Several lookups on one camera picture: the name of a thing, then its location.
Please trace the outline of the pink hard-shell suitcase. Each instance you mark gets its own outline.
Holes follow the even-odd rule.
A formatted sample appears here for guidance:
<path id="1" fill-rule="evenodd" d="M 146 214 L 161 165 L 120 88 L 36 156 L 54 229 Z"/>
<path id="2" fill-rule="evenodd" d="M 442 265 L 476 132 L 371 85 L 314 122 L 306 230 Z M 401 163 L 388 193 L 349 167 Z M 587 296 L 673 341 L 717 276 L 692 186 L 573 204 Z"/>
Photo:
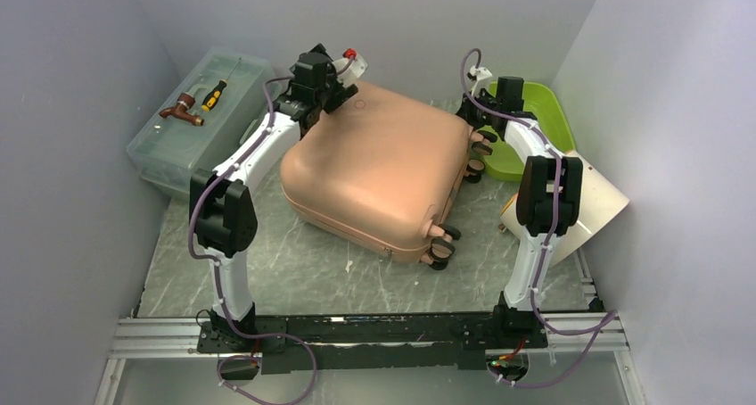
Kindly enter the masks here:
<path id="1" fill-rule="evenodd" d="M 460 231 L 447 217 L 464 181 L 480 181 L 494 137 L 464 119 L 365 81 L 282 158 L 291 207 L 372 252 L 443 270 Z"/>

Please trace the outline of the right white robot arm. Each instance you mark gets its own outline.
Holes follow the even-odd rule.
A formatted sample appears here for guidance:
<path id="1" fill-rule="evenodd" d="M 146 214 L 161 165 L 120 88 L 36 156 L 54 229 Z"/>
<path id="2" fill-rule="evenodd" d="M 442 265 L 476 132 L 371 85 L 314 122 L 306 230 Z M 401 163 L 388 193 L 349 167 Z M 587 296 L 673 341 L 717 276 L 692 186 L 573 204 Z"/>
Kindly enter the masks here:
<path id="1" fill-rule="evenodd" d="M 505 113 L 484 105 L 469 88 L 470 72 L 461 75 L 464 118 L 474 128 L 490 127 L 511 146 L 524 165 L 515 215 L 520 247 L 503 297 L 508 310 L 529 313 L 545 324 L 539 307 L 542 283 L 555 248 L 578 220 L 583 163 L 558 150 L 538 121 L 525 113 Z"/>

